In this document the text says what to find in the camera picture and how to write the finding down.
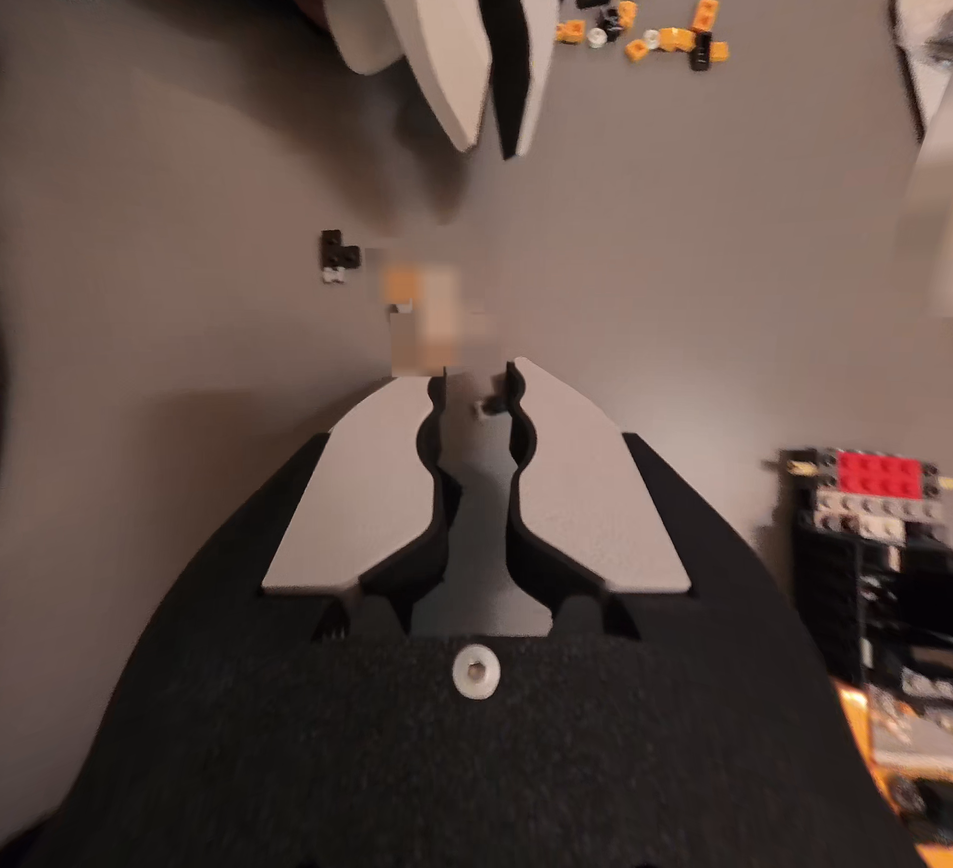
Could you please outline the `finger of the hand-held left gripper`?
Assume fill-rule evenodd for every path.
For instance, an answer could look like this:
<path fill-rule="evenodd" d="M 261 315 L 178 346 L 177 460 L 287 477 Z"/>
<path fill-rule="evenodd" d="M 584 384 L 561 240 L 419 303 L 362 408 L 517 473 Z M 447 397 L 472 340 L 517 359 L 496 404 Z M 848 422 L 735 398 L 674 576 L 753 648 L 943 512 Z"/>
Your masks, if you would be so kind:
<path fill-rule="evenodd" d="M 352 72 L 406 60 L 453 147 L 476 144 L 491 66 L 477 0 L 324 0 L 324 10 Z"/>
<path fill-rule="evenodd" d="M 477 0 L 491 51 L 489 89 L 504 159 L 524 156 L 542 111 L 561 0 Z"/>

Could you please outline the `pile of small lego pieces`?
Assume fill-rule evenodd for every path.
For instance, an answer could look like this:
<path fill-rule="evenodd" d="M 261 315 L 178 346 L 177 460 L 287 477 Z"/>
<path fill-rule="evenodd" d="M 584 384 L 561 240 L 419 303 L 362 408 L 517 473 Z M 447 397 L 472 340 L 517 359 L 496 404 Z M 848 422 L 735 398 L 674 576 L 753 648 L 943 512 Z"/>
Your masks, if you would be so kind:
<path fill-rule="evenodd" d="M 604 50 L 617 44 L 628 64 L 650 56 L 682 56 L 689 69 L 705 73 L 732 57 L 727 40 L 719 40 L 716 27 L 720 0 L 697 0 L 683 23 L 651 27 L 641 16 L 648 0 L 573 0 L 576 16 L 559 20 L 554 43 L 560 46 Z"/>

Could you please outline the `white object at right edge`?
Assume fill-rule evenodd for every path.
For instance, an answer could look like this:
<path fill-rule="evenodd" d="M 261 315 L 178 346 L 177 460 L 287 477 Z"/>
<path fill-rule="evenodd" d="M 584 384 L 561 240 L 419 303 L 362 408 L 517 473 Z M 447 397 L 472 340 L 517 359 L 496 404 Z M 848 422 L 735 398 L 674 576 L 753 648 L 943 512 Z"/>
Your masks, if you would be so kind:
<path fill-rule="evenodd" d="M 892 0 L 900 72 L 920 148 L 899 216 L 899 255 L 935 317 L 952 318 L 952 0 Z"/>

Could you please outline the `black angled lego piece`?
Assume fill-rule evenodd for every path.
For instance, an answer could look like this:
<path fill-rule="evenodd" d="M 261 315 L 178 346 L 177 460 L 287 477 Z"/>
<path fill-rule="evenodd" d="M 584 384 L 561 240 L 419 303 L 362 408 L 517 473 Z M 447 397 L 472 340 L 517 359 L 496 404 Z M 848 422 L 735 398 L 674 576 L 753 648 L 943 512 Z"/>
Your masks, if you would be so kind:
<path fill-rule="evenodd" d="M 348 273 L 363 266 L 359 246 L 347 244 L 339 229 L 324 229 L 319 235 L 318 259 L 321 278 L 326 285 L 343 285 Z"/>

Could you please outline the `orange black lego car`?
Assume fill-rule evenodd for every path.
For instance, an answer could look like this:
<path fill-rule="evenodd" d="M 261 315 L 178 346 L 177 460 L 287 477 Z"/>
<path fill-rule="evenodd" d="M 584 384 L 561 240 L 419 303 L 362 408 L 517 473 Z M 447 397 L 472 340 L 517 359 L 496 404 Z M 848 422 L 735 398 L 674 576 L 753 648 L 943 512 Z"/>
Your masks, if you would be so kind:
<path fill-rule="evenodd" d="M 951 476 L 908 455 L 787 448 L 793 592 L 881 797 L 952 862 Z"/>

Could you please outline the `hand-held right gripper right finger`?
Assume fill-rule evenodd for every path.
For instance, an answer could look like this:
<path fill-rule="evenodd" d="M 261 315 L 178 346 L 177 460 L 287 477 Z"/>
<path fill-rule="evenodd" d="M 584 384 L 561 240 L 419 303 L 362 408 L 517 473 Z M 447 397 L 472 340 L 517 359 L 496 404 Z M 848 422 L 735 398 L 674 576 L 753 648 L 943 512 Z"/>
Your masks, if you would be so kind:
<path fill-rule="evenodd" d="M 507 363 L 510 576 L 530 596 L 681 595 L 691 580 L 623 432 L 528 358 Z"/>

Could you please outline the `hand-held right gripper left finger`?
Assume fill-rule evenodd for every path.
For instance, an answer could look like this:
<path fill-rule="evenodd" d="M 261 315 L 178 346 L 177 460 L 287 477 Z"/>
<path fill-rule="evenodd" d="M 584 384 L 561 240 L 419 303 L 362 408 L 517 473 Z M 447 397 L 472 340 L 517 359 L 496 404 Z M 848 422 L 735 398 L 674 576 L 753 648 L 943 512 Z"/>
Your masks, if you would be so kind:
<path fill-rule="evenodd" d="M 423 596 L 447 566 L 438 462 L 446 376 L 399 377 L 324 448 L 261 582 L 273 595 Z"/>

